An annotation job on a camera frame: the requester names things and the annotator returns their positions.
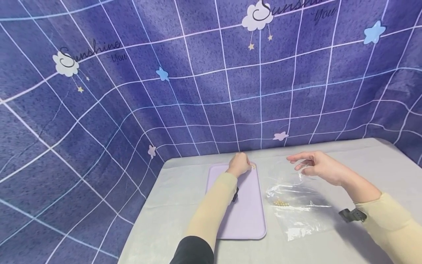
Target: finger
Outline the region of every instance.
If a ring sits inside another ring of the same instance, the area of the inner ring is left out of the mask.
[[[298,171],[300,169],[303,169],[307,166],[314,166],[314,162],[311,160],[304,160],[300,162],[298,165],[295,166],[295,170]]]
[[[306,176],[316,176],[315,167],[304,168],[300,173]]]
[[[298,161],[298,160],[310,160],[314,157],[313,152],[301,152],[298,154],[290,155],[287,157],[288,161]]]

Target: wrist strap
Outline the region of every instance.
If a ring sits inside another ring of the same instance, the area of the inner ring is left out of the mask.
[[[236,200],[237,200],[237,193],[238,193],[238,191],[239,191],[239,187],[236,187],[236,193],[235,193],[235,195],[233,196],[232,203],[236,202]]]
[[[362,221],[364,222],[366,220],[366,214],[362,212],[361,210],[355,208],[354,210],[350,211],[349,209],[344,209],[338,214],[343,218],[343,220],[346,223],[350,223],[352,221]]]

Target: table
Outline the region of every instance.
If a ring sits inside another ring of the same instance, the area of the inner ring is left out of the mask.
[[[422,223],[422,169],[390,143],[359,139],[247,152],[257,164],[261,192],[274,183],[274,164],[300,151],[321,150],[388,192]],[[208,168],[233,154],[175,158],[161,170],[128,237],[119,264],[169,263],[204,196]],[[347,193],[323,180],[315,189],[338,210],[353,209]],[[270,204],[264,199],[267,235],[259,241],[218,241],[217,264],[390,264],[388,256],[359,223],[339,223],[331,231],[287,242]]]

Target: blue star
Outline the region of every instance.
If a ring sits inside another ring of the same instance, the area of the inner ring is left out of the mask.
[[[370,42],[377,44],[379,41],[379,36],[384,33],[385,30],[386,27],[382,27],[381,21],[378,20],[373,27],[369,27],[363,31],[365,34],[365,40],[363,41],[363,44],[366,45]]]
[[[160,67],[160,69],[159,70],[157,70],[157,71],[155,71],[159,76],[160,76],[160,79],[162,80],[162,81],[170,81],[169,79],[168,79],[168,72],[166,72],[165,70],[163,70],[161,67]]]

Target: grid pattern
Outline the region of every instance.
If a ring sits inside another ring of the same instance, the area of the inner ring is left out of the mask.
[[[420,1],[314,1],[250,32],[252,4],[4,4],[6,263],[117,263],[170,158],[379,137],[422,166]],[[376,21],[385,32],[364,44]],[[71,77],[51,59],[63,47],[80,57]]]

